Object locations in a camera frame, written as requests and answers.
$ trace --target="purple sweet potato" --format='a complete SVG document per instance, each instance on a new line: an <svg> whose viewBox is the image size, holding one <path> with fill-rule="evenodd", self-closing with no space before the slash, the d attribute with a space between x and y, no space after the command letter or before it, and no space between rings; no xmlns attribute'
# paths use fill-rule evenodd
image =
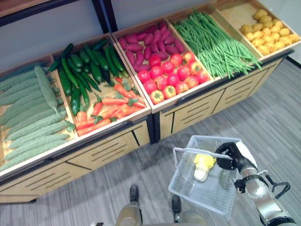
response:
<svg viewBox="0 0 301 226"><path fill-rule="evenodd" d="M146 33L154 33L155 30L158 29L158 24L149 26L148 28L145 29Z"/></svg>
<svg viewBox="0 0 301 226"><path fill-rule="evenodd" d="M166 45L165 46L165 49L166 49L166 52L169 54L169 55L172 55L174 53L179 53L178 49L172 45Z"/></svg>
<svg viewBox="0 0 301 226"><path fill-rule="evenodd" d="M161 35L161 39L160 39L160 40L165 41L165 39L166 39L169 35L171 35L171 31L167 29L167 30L164 31L163 34Z"/></svg>
<svg viewBox="0 0 301 226"><path fill-rule="evenodd" d="M168 54L166 52L160 51L160 52L156 53L156 55L158 55L161 60L167 60L168 59Z"/></svg>
<svg viewBox="0 0 301 226"><path fill-rule="evenodd" d="M136 53L136 65L141 65L144 61L144 56L143 53L140 51L138 53Z"/></svg>
<svg viewBox="0 0 301 226"><path fill-rule="evenodd" d="M150 49L151 49L151 52L152 53L157 53L158 52L158 45L153 42L151 45L150 45Z"/></svg>
<svg viewBox="0 0 301 226"><path fill-rule="evenodd" d="M165 44L164 44L164 42L163 42L162 40L159 40L159 41L157 42L157 44L158 44L158 49L159 49L160 51L166 52L166 50L165 50Z"/></svg>
<svg viewBox="0 0 301 226"><path fill-rule="evenodd" d="M144 49L144 59L149 60L150 56L151 56L151 48L149 46L147 46Z"/></svg>
<svg viewBox="0 0 301 226"><path fill-rule="evenodd" d="M126 47L127 47L126 40L123 37L121 37L121 38L118 39L118 41L119 41L119 44L121 45L122 49L126 50Z"/></svg>
<svg viewBox="0 0 301 226"><path fill-rule="evenodd" d="M164 40L164 43L165 45L171 45L173 44L175 40L175 37L173 35L169 35L165 40Z"/></svg>
<svg viewBox="0 0 301 226"><path fill-rule="evenodd" d="M181 54L185 51L185 46L178 39L174 40L174 46L178 49L179 53Z"/></svg>
<svg viewBox="0 0 301 226"><path fill-rule="evenodd" d="M136 37L136 34L126 35L124 38L125 38L125 40L127 41L128 44L138 43L138 39Z"/></svg>
<svg viewBox="0 0 301 226"><path fill-rule="evenodd" d="M135 72L138 73L142 70L147 70L147 71L150 70L151 66L149 66L149 65L134 65L133 68L134 68Z"/></svg>
<svg viewBox="0 0 301 226"><path fill-rule="evenodd" d="M143 41L146 35L147 35L146 32L137 32L136 33L136 37L137 37L138 41Z"/></svg>
<svg viewBox="0 0 301 226"><path fill-rule="evenodd" d="M152 37L153 37L153 35L151 33L145 36L145 38L144 38L144 44L146 46L149 46L151 44Z"/></svg>
<svg viewBox="0 0 301 226"><path fill-rule="evenodd" d="M161 38L161 31L159 29L155 30L154 37L152 39L152 43L156 43Z"/></svg>
<svg viewBox="0 0 301 226"><path fill-rule="evenodd" d="M126 56L129 62L131 63L131 65L134 66L136 63L135 55L131 51L126 51Z"/></svg>
<svg viewBox="0 0 301 226"><path fill-rule="evenodd" d="M143 45L138 44L138 43L137 44L129 44L129 45L127 45L127 50L130 50L130 51L136 53L136 52L143 50Z"/></svg>

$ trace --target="drawer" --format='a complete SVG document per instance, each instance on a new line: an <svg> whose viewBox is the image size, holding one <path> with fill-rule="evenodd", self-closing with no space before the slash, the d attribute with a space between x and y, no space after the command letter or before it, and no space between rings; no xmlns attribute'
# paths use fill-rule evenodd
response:
<svg viewBox="0 0 301 226"><path fill-rule="evenodd" d="M148 143L146 121L86 147L68 162L95 170Z"/></svg>
<svg viewBox="0 0 301 226"><path fill-rule="evenodd" d="M65 162L48 168L47 170L42 169L38 169L30 175L24 176L16 182L12 182L11 186L0 191L0 195L39 196L55 190L90 172L88 169Z"/></svg>

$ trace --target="tomato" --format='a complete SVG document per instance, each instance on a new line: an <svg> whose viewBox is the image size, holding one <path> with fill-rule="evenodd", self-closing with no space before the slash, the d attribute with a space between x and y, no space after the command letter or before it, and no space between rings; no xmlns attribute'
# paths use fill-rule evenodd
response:
<svg viewBox="0 0 301 226"><path fill-rule="evenodd" d="M194 56L193 52L189 51L187 53L184 53L184 55L183 55L183 65L192 63L194 61L195 61L195 56Z"/></svg>
<svg viewBox="0 0 301 226"><path fill-rule="evenodd" d="M202 66L198 62L189 63L188 67L191 75L196 75L197 72L202 70Z"/></svg>
<svg viewBox="0 0 301 226"><path fill-rule="evenodd" d="M178 69L177 75L179 76L180 80L185 80L188 76L190 76L189 67L182 66Z"/></svg>
<svg viewBox="0 0 301 226"><path fill-rule="evenodd" d="M152 91L155 91L157 89L157 85L156 83L154 82L154 80L148 80L146 81L144 84L143 84L144 88L145 88L145 91L148 93L148 94L151 94Z"/></svg>
<svg viewBox="0 0 301 226"><path fill-rule="evenodd" d="M182 61L183 61L182 56L179 53L174 53L170 57L170 62L173 63L175 67L180 66L182 64Z"/></svg>
<svg viewBox="0 0 301 226"><path fill-rule="evenodd" d="M199 72L197 72L196 78L198 79L199 84L202 84L202 83L210 80L210 77L207 75L206 72L204 72L203 69L200 70Z"/></svg>
<svg viewBox="0 0 301 226"><path fill-rule="evenodd" d="M162 68L159 66L154 66L150 70L150 76L152 79L155 79L156 77L162 75L163 71Z"/></svg>
<svg viewBox="0 0 301 226"><path fill-rule="evenodd" d="M173 86L166 86L162 91L165 99L169 99L177 95L175 88Z"/></svg>
<svg viewBox="0 0 301 226"><path fill-rule="evenodd" d="M142 70L138 73L138 78L140 79L140 81L143 83L145 83L147 80L151 79L151 75L147 70Z"/></svg>
<svg viewBox="0 0 301 226"><path fill-rule="evenodd" d="M169 86L175 86L180 81L180 78L175 73L170 73L167 77L167 83Z"/></svg>
<svg viewBox="0 0 301 226"><path fill-rule="evenodd" d="M174 71L174 64L170 61L166 61L162 64L161 68L164 74L169 74Z"/></svg>
<svg viewBox="0 0 301 226"><path fill-rule="evenodd" d="M163 90L167 86L167 79L163 75L156 77L154 81L157 84L158 90Z"/></svg>
<svg viewBox="0 0 301 226"><path fill-rule="evenodd" d="M196 87L198 85L198 78L195 76L188 76L184 82L188 83L189 88Z"/></svg>
<svg viewBox="0 0 301 226"><path fill-rule="evenodd" d="M159 90L152 91L150 95L151 101L154 103L154 105L162 102L164 100L163 93Z"/></svg>
<svg viewBox="0 0 301 226"><path fill-rule="evenodd" d="M189 85L184 81L178 82L175 86L175 91L177 92L177 94L183 93L187 90L189 90Z"/></svg>
<svg viewBox="0 0 301 226"><path fill-rule="evenodd" d="M156 54L152 55L149 59L149 65L150 67L161 66L161 58Z"/></svg>

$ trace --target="potato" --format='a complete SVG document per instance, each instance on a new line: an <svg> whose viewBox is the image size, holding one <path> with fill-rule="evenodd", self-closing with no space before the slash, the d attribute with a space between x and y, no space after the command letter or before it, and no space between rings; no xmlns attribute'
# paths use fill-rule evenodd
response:
<svg viewBox="0 0 301 226"><path fill-rule="evenodd" d="M252 41L252 44L257 48L258 46L261 46L264 44L264 40L263 39L254 39Z"/></svg>
<svg viewBox="0 0 301 226"><path fill-rule="evenodd" d="M262 32L261 31L256 31L256 32L254 32L254 38L255 39L260 39L260 38L262 38L262 36L263 36L263 34L262 34Z"/></svg>
<svg viewBox="0 0 301 226"><path fill-rule="evenodd" d="M271 35L271 30L269 28L263 28L263 30L261 31L263 36L270 36Z"/></svg>
<svg viewBox="0 0 301 226"><path fill-rule="evenodd" d="M259 50L259 52L261 52L264 56L269 54L269 49L266 46L259 46L257 47L257 49Z"/></svg>
<svg viewBox="0 0 301 226"><path fill-rule="evenodd" d="M279 26L280 29L283 28L283 23L282 23L280 20L273 19L273 20L272 20L272 23L273 23L273 25Z"/></svg>
<svg viewBox="0 0 301 226"><path fill-rule="evenodd" d="M253 25L252 25L253 32L261 31L262 27L263 27L263 25L260 24L260 23L253 24Z"/></svg>
<svg viewBox="0 0 301 226"><path fill-rule="evenodd" d="M271 37L274 39L274 42L279 41L280 35L278 33L272 33Z"/></svg>
<svg viewBox="0 0 301 226"><path fill-rule="evenodd" d="M276 50L282 49L285 47L285 44L282 41L278 41L275 43Z"/></svg>
<svg viewBox="0 0 301 226"><path fill-rule="evenodd" d="M264 24L265 22L272 21L272 18L270 16L263 16L259 19L259 22Z"/></svg>
<svg viewBox="0 0 301 226"><path fill-rule="evenodd" d="M274 25L270 28L272 33L279 33L280 27L278 25Z"/></svg>
<svg viewBox="0 0 301 226"><path fill-rule="evenodd" d="M263 23L263 28L265 28L265 27L270 28L272 26L273 26L273 23L271 21Z"/></svg>
<svg viewBox="0 0 301 226"><path fill-rule="evenodd" d="M280 31L279 31L279 35L280 37L284 37L284 36L287 36L290 34L290 30L288 28L282 28Z"/></svg>
<svg viewBox="0 0 301 226"><path fill-rule="evenodd" d="M271 36L263 36L262 39L264 40L264 42L273 42L274 43L274 39Z"/></svg>
<svg viewBox="0 0 301 226"><path fill-rule="evenodd" d="M246 35L246 34L248 34L248 33L250 33L250 32L253 32L253 29L252 29L252 27L251 27L250 25L244 24L244 25L241 26L240 31L241 31L244 35Z"/></svg>
<svg viewBox="0 0 301 226"><path fill-rule="evenodd" d="M292 44L292 40L287 36L280 37L279 41L282 41L285 44L285 46L289 46Z"/></svg>
<svg viewBox="0 0 301 226"><path fill-rule="evenodd" d="M252 42L255 39L255 37L253 33L249 32L248 34L246 34L246 39Z"/></svg>
<svg viewBox="0 0 301 226"><path fill-rule="evenodd" d="M292 43L299 41L299 36L297 34L289 34L288 37L292 40Z"/></svg>
<svg viewBox="0 0 301 226"><path fill-rule="evenodd" d="M259 9L256 11L256 13L253 15L253 18L255 20L259 20L260 18L262 18L263 16L267 16L268 12L265 11L264 9Z"/></svg>

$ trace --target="plastic shopping basket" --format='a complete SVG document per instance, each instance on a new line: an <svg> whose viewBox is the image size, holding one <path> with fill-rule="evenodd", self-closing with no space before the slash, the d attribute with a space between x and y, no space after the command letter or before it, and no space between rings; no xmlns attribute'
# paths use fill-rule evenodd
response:
<svg viewBox="0 0 301 226"><path fill-rule="evenodd" d="M233 181L237 170L225 170L217 164L210 169L205 182L198 182L194 178L194 159L198 153L219 158L230 158L227 155L216 154L216 149L226 142L238 142L239 138L192 136L186 148L173 149L176 171L168 186L168 190L206 210L231 217L235 197ZM177 153L182 153L178 164Z"/></svg>

